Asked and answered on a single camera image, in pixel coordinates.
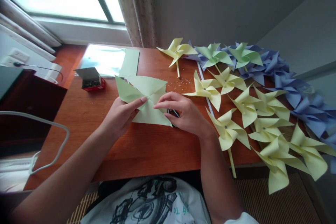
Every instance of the cable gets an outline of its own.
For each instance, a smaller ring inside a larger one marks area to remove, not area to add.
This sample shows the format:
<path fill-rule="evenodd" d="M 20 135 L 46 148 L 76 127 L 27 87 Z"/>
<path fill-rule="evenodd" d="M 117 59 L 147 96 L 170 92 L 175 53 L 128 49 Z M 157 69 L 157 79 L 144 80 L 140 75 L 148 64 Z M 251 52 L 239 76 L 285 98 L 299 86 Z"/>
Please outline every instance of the cable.
<path fill-rule="evenodd" d="M 25 65 L 25 66 L 28 66 L 28 67 L 31 66 L 31 67 L 43 68 L 43 67 L 41 67 L 41 66 L 36 66 L 36 65 L 26 65 L 26 64 L 19 63 L 19 62 L 14 62 L 13 65 L 16 66 L 16 67 L 21 67 L 21 66 Z M 53 70 L 53 71 L 59 72 L 60 75 L 61 75 L 61 77 L 62 77 L 60 83 L 63 81 L 63 74 L 62 74 L 60 71 L 55 70 L 55 69 L 51 69 L 51 68 L 43 68 L 43 69 L 48 69 L 48 70 Z"/>
<path fill-rule="evenodd" d="M 51 122 L 51 121 L 48 121 L 48 120 L 46 120 L 46 119 L 42 119 L 42 118 L 40 118 L 40 117 L 37 117 L 37 116 L 34 116 L 34 115 L 30 115 L 30 114 L 26 114 L 26 113 L 22 113 L 22 112 L 17 112 L 17 111 L 0 111 L 0 115 L 2 115 L 2 114 L 5 114 L 5 115 L 13 115 L 13 116 L 16 116 L 16 115 L 17 115 L 17 116 L 27 117 L 27 118 L 30 118 L 30 119 L 33 119 L 33 120 L 36 120 L 36 121 L 40 121 L 40 122 L 42 122 L 42 123 L 47 123 L 47 124 L 54 125 L 54 126 L 57 126 L 57 127 L 59 127 L 59 128 L 64 129 L 64 130 L 66 131 L 66 136 L 65 136 L 65 139 L 64 139 L 62 145 L 61 145 L 60 148 L 58 149 L 58 153 L 57 153 L 55 159 L 54 159 L 50 164 L 47 164 L 47 165 L 45 165 L 45 166 L 42 166 L 42 167 L 36 169 L 35 171 L 33 171 L 34 159 L 35 159 L 36 155 L 40 153 L 40 151 L 37 152 L 37 153 L 31 158 L 31 163 L 30 163 L 30 166 L 29 166 L 29 174 L 34 174 L 34 173 L 36 173 L 36 172 L 38 172 L 38 171 L 40 171 L 40 170 L 42 170 L 42 169 L 44 169 L 44 168 L 47 168 L 47 167 L 49 167 L 49 166 L 52 166 L 53 164 L 56 163 L 56 161 L 58 160 L 58 158 L 59 158 L 59 156 L 60 156 L 60 154 L 61 154 L 61 152 L 62 152 L 62 150 L 63 150 L 63 147 L 64 147 L 65 144 L 67 143 L 67 141 L 68 141 L 68 139 L 69 139 L 69 136 L 70 136 L 70 131 L 69 131 L 69 129 L 68 129 L 67 127 L 65 127 L 65 126 L 62 125 L 62 124 L 58 124 L 58 123 L 55 123 L 55 122 Z"/>
<path fill-rule="evenodd" d="M 55 80 L 53 77 L 50 77 L 50 76 L 48 76 L 48 75 L 45 75 L 45 74 L 43 74 L 43 73 L 38 73 L 38 74 L 40 74 L 40 75 L 44 75 L 44 76 L 47 76 L 48 78 L 52 79 L 52 80 L 55 82 L 55 84 L 56 84 L 56 85 L 58 85 L 58 84 L 59 84 L 59 83 L 58 83 L 58 81 L 57 81 L 57 80 Z"/>

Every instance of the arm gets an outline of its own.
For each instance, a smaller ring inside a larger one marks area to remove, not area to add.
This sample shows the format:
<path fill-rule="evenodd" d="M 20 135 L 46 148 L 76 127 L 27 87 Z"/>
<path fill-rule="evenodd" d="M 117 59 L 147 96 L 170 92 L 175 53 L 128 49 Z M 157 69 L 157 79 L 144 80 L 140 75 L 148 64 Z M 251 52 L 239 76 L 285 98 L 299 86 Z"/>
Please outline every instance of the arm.
<path fill-rule="evenodd" d="M 15 223 L 65 223 L 103 159 L 127 131 L 136 109 L 146 100 L 143 97 L 126 104 L 118 97 L 98 129 L 9 218 Z"/>
<path fill-rule="evenodd" d="M 176 127 L 198 136 L 202 187 L 212 223 L 223 224 L 229 219 L 238 219 L 243 212 L 243 204 L 211 124 L 190 99 L 177 93 L 163 95 L 154 108 L 178 110 L 179 118 L 171 114 L 165 116 Z"/>

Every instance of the red box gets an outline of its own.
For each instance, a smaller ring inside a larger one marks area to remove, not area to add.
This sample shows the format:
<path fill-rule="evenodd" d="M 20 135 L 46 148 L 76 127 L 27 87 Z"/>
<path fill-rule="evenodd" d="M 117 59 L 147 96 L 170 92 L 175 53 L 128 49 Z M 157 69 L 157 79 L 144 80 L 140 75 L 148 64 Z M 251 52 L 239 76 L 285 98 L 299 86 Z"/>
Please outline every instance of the red box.
<path fill-rule="evenodd" d="M 75 69 L 75 71 L 82 78 L 82 89 L 85 91 L 89 92 L 93 90 L 105 89 L 105 80 L 99 75 L 96 68 L 82 68 Z"/>

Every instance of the white t-shirt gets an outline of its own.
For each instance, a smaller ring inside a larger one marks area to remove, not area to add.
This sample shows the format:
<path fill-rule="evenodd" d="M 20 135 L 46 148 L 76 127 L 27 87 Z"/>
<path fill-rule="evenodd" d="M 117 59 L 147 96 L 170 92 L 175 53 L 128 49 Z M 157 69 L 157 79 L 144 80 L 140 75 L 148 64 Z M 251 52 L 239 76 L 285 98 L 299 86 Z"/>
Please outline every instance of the white t-shirt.
<path fill-rule="evenodd" d="M 95 206 L 81 220 L 108 224 L 198 224 L 211 223 L 199 191 L 187 182 L 171 177 L 141 177 L 128 181 Z M 249 214 L 225 224 L 258 224 Z"/>

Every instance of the green paper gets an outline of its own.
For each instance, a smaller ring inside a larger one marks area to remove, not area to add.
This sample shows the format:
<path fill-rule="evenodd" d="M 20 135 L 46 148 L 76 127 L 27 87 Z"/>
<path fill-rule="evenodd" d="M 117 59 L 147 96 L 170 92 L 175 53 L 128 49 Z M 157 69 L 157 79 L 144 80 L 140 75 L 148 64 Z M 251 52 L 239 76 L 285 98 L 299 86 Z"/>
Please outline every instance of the green paper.
<path fill-rule="evenodd" d="M 138 71 L 139 50 L 126 49 L 119 77 L 134 76 Z"/>
<path fill-rule="evenodd" d="M 236 68 L 244 67 L 249 62 L 252 62 L 257 65 L 263 65 L 260 54 L 255 51 L 245 49 L 246 46 L 247 46 L 247 43 L 240 43 L 236 49 L 228 48 L 230 53 L 237 60 Z"/>
<path fill-rule="evenodd" d="M 233 65 L 232 60 L 225 51 L 216 51 L 220 44 L 210 44 L 208 47 L 195 47 L 201 54 L 203 54 L 208 61 L 204 67 L 211 67 L 218 62 L 223 62 L 229 65 Z"/>
<path fill-rule="evenodd" d="M 139 112 L 133 119 L 136 123 L 148 123 L 167 125 L 172 127 L 172 123 L 163 114 L 165 109 L 154 109 L 153 106 L 159 98 L 166 93 L 168 82 L 147 76 L 128 76 L 127 80 L 133 85 L 115 76 L 120 98 L 130 103 L 140 97 L 147 97 L 147 102 L 139 108 Z"/>

